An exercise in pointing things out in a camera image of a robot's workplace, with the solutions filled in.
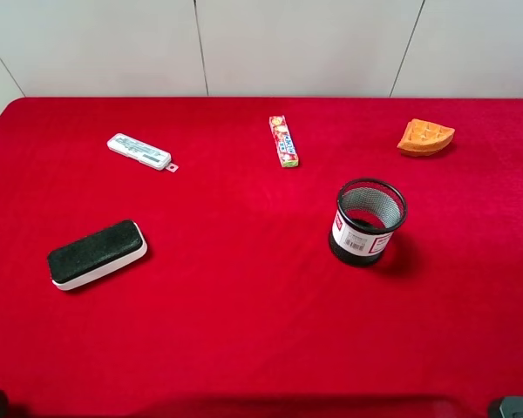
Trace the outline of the translucent white plastic case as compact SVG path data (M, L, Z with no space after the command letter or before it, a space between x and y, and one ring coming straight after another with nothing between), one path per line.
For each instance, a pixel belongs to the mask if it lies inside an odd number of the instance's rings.
M107 147L120 155L138 161L157 171L177 172L179 166L173 162L170 152L146 144L122 133L117 133L107 141Z

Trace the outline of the fruit candy stick pack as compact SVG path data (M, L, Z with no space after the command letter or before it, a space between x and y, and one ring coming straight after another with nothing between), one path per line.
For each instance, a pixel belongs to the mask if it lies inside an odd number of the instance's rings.
M272 116L268 119L268 123L281 167L293 168L299 166L299 157L286 118L283 115Z

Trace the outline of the black mesh pen cup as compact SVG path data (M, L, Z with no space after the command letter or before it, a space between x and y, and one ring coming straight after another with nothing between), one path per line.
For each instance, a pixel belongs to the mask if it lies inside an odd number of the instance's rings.
M337 194L330 250L349 266L371 266L406 218L407 202L396 187L379 179L353 179Z

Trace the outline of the orange waffle wedge toy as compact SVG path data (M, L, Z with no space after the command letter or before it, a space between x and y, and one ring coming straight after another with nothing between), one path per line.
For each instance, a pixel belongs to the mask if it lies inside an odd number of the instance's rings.
M397 148L411 157L431 156L444 150L454 133L453 128L414 118L407 124Z

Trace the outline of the black and white board eraser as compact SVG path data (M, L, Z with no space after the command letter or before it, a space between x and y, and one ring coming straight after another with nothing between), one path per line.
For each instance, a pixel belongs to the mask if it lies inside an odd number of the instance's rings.
M51 251L51 282L61 291L71 291L132 264L147 250L139 226L126 219Z

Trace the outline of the dark device bottom right corner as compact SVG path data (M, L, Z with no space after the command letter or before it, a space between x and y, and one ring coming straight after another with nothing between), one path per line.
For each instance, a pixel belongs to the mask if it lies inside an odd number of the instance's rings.
M506 396L488 407L489 418L523 418L523 396Z

